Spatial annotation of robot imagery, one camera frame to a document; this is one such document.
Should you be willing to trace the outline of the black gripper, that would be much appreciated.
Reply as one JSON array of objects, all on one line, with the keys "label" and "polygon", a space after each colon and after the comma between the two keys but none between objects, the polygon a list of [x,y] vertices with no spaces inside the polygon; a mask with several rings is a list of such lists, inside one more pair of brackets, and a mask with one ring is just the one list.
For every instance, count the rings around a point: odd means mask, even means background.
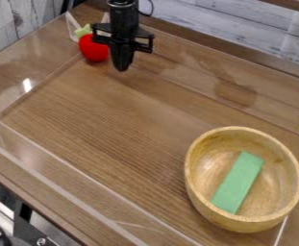
[{"label": "black gripper", "polygon": [[152,52],[153,34],[140,27],[137,0],[106,0],[106,4],[110,20],[90,25],[93,41],[109,46],[114,68],[125,71],[133,52]]}]

